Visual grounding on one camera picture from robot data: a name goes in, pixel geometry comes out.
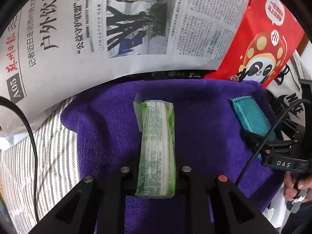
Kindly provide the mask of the person's right hand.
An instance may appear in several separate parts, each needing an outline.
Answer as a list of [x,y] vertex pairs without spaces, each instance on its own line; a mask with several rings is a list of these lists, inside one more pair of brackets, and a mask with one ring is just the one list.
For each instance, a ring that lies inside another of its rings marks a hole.
[[293,179],[291,176],[290,172],[286,172],[284,176],[284,198],[288,201],[292,201],[294,197],[297,195],[297,190],[305,190],[307,189],[307,194],[304,200],[302,201],[303,203],[305,202],[310,202],[312,199],[312,193],[311,193],[311,188],[312,188],[312,177],[311,175],[300,179],[298,181],[298,184],[296,184],[296,181]]

